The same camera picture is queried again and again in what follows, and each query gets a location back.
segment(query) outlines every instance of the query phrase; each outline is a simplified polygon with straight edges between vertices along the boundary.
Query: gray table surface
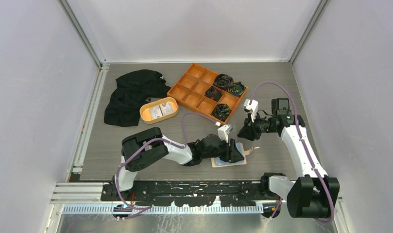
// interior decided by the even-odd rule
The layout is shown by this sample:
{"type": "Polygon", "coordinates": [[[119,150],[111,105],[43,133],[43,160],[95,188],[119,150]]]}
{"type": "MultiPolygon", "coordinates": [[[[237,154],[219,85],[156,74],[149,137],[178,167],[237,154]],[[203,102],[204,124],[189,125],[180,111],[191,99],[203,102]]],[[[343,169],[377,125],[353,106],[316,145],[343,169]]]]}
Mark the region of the gray table surface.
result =
{"type": "MultiPolygon", "coordinates": [[[[173,86],[190,66],[190,63],[167,64],[112,64],[107,73],[98,111],[90,136],[81,180],[109,180],[115,174],[120,163],[121,141],[127,136],[157,126],[168,138],[183,143],[180,126],[181,118],[190,111],[179,107],[178,114],[170,119],[148,125],[142,120],[138,126],[118,127],[103,122],[104,110],[109,103],[112,92],[116,89],[115,79],[119,76],[139,69],[156,70],[163,74],[167,84],[173,86]]],[[[273,81],[283,85],[294,98],[298,113],[308,125],[304,106],[298,86],[289,63],[200,63],[200,65],[218,73],[225,73],[236,81],[242,81],[249,87],[246,98],[250,98],[254,88],[263,81],[273,81]]],[[[273,85],[264,85],[256,93],[259,108],[271,111],[271,99],[284,98],[283,91],[273,85]]],[[[136,180],[258,180],[264,172],[282,172],[289,178],[296,179],[295,170],[288,149],[276,133],[263,134],[261,139],[251,142],[237,138],[247,114],[243,110],[243,101],[228,122],[234,127],[230,137],[242,142],[245,149],[260,147],[247,156],[247,164],[213,168],[210,159],[202,161],[198,166],[185,167],[174,161],[161,159],[138,173],[136,180]]],[[[186,131],[189,141],[216,133],[217,127],[200,116],[190,115],[186,120],[186,131]]],[[[308,136],[313,139],[308,129],[308,136]]]]}

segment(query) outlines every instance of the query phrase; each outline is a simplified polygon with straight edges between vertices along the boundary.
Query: white panel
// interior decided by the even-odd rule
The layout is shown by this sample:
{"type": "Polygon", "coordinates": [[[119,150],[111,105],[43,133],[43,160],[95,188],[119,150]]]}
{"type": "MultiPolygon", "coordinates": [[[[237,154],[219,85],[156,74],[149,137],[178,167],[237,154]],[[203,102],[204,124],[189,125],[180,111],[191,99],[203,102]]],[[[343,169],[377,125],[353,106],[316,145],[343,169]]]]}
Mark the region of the white panel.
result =
{"type": "Polygon", "coordinates": [[[57,1],[0,0],[0,232],[46,227],[96,74],[57,1]]]}
{"type": "Polygon", "coordinates": [[[331,1],[294,70],[351,232],[393,232],[393,0],[331,1]]]}
{"type": "Polygon", "coordinates": [[[319,0],[70,2],[108,62],[165,62],[288,60],[319,0]]]}

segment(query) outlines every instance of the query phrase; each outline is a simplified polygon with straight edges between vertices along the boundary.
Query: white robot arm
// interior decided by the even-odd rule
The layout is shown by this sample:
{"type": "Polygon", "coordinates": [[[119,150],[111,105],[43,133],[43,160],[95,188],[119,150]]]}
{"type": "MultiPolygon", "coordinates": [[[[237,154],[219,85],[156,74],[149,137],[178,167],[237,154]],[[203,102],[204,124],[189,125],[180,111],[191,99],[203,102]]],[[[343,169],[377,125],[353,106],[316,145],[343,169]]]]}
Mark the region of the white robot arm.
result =
{"type": "Polygon", "coordinates": [[[278,133],[288,148],[298,176],[298,179],[293,182],[281,173],[265,173],[263,178],[266,180],[267,191],[287,201],[288,211],[292,217],[329,217],[327,195],[322,189],[315,170],[317,169],[323,178],[334,204],[338,197],[339,182],[336,178],[328,177],[322,168],[309,143],[305,123],[298,115],[302,138],[299,137],[294,116],[289,108],[289,100],[273,99],[272,115],[264,118],[258,114],[257,101],[246,100],[244,106],[248,117],[238,137],[254,141],[260,139],[262,133],[278,133]],[[311,160],[305,151],[303,142],[309,151],[311,160]]]}
{"type": "Polygon", "coordinates": [[[228,138],[231,130],[232,127],[226,124],[218,128],[218,135],[210,134],[202,140],[188,144],[181,144],[168,139],[162,135],[158,127],[125,138],[122,141],[121,163],[127,161],[146,141],[156,137],[166,140],[148,145],[145,151],[141,152],[124,169],[120,170],[118,177],[120,191],[130,190],[133,187],[137,173],[162,158],[176,161],[184,166],[195,166],[202,159],[211,157],[219,157],[226,162],[231,161],[233,163],[243,160],[244,157],[236,150],[234,139],[229,140],[228,138]]]}

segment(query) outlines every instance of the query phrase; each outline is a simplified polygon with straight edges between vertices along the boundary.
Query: black garment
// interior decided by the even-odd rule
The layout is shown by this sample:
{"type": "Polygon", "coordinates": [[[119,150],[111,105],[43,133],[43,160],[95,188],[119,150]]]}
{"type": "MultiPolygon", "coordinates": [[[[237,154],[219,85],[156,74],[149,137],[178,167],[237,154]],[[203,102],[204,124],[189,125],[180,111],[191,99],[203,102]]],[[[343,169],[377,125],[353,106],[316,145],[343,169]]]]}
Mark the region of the black garment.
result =
{"type": "Polygon", "coordinates": [[[142,69],[127,73],[116,79],[117,88],[105,109],[104,122],[122,127],[139,123],[139,109],[150,97],[165,98],[171,87],[161,73],[142,69]]]}

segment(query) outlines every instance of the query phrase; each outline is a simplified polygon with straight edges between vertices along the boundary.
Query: cardboard piece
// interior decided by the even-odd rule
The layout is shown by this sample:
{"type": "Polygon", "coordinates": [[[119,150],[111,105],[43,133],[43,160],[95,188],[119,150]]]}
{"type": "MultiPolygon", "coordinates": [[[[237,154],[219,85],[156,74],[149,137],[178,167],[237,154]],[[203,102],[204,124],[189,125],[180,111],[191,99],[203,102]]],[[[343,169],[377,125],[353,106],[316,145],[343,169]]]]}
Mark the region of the cardboard piece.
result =
{"type": "Polygon", "coordinates": [[[236,148],[243,155],[243,157],[245,158],[244,160],[231,164],[231,163],[224,162],[224,161],[220,160],[219,157],[211,158],[212,167],[244,165],[247,163],[246,156],[249,155],[250,153],[252,153],[255,149],[257,149],[259,147],[251,147],[249,150],[243,150],[243,144],[238,142],[238,143],[236,143],[236,148]]]}

